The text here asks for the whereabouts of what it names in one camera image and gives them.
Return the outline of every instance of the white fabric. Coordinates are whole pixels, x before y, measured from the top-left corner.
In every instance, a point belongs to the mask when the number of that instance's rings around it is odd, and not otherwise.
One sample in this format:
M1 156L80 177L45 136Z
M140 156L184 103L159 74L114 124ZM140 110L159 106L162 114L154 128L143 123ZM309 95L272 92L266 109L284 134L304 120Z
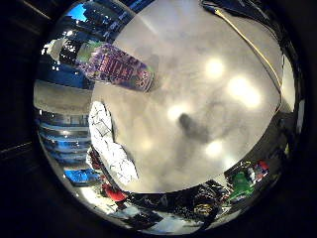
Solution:
M118 180L126 185L132 179L138 179L134 164L122 146L113 141L111 115L101 102L93 102L88 122L93 147L106 159Z

